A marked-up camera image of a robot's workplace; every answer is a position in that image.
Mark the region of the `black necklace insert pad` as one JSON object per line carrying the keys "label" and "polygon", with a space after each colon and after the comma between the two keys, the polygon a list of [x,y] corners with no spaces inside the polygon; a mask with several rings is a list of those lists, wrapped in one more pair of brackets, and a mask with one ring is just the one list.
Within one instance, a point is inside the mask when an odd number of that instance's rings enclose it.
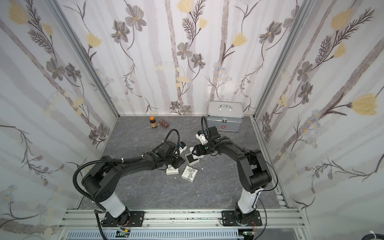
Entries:
{"label": "black necklace insert pad", "polygon": [[196,160],[196,159],[194,159],[194,157],[191,153],[186,154],[185,157],[188,160],[189,164],[193,163]]}

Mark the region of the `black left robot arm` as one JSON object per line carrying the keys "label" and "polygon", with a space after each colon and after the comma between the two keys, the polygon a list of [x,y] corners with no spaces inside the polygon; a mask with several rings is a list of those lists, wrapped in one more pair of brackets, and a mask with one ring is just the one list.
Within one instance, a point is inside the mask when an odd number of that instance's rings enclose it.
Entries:
{"label": "black left robot arm", "polygon": [[171,165],[177,169],[185,160],[180,153],[180,133],[172,129],[161,144],[149,152],[133,158],[112,159],[104,156],[79,166],[73,174],[73,185],[84,197],[97,204],[95,210],[97,227],[102,239],[106,236],[99,214],[106,213],[108,224],[122,227],[132,219],[129,209],[116,194],[116,187],[122,177],[141,171],[161,169]]}

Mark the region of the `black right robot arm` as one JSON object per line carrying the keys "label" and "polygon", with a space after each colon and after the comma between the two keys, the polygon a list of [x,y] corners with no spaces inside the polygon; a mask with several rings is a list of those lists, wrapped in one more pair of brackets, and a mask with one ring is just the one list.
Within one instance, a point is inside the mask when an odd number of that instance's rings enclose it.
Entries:
{"label": "black right robot arm", "polygon": [[256,212],[257,200],[262,192],[268,189],[273,177],[271,171],[276,171],[269,164],[260,150],[249,150],[235,144],[230,138],[222,137],[216,127],[209,127],[206,117],[201,118],[201,133],[206,141],[194,146],[192,154],[195,156],[226,155],[237,164],[242,194],[235,207],[235,219],[240,225],[249,221]]}

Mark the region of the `white jewelry box base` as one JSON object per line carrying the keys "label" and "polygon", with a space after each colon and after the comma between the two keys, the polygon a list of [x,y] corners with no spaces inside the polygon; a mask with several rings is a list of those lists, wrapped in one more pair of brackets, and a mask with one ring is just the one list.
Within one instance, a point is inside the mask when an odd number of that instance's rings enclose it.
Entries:
{"label": "white jewelry box base", "polygon": [[197,163],[200,162],[200,159],[199,158],[195,158],[195,155],[193,155],[192,153],[188,153],[185,155],[186,159],[187,159],[187,162],[189,164],[189,166],[193,166]]}

